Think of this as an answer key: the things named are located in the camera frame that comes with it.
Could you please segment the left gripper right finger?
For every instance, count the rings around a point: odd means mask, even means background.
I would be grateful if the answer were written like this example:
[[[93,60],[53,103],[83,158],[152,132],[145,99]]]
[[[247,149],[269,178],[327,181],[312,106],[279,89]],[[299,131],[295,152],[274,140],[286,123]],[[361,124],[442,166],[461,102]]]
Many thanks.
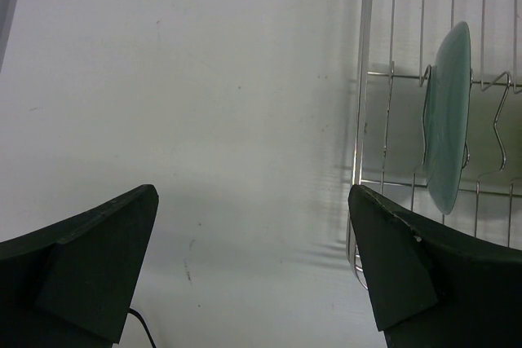
[[[349,214],[389,347],[519,347],[521,252],[352,186]]]

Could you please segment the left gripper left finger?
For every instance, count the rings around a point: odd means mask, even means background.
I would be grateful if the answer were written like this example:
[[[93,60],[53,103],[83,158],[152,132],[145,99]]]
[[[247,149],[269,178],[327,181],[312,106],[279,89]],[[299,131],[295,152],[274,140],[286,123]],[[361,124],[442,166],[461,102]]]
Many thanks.
[[[111,347],[126,317],[157,216],[140,185],[1,243],[3,347]]]

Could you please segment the teal blue patterned plate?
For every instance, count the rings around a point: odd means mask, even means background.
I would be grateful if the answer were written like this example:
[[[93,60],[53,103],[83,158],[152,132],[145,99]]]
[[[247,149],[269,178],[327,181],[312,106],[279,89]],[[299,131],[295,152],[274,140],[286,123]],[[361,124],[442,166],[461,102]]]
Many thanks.
[[[471,34],[461,21],[446,34],[430,67],[422,113],[422,171],[443,215],[452,212],[466,160],[471,89]]]

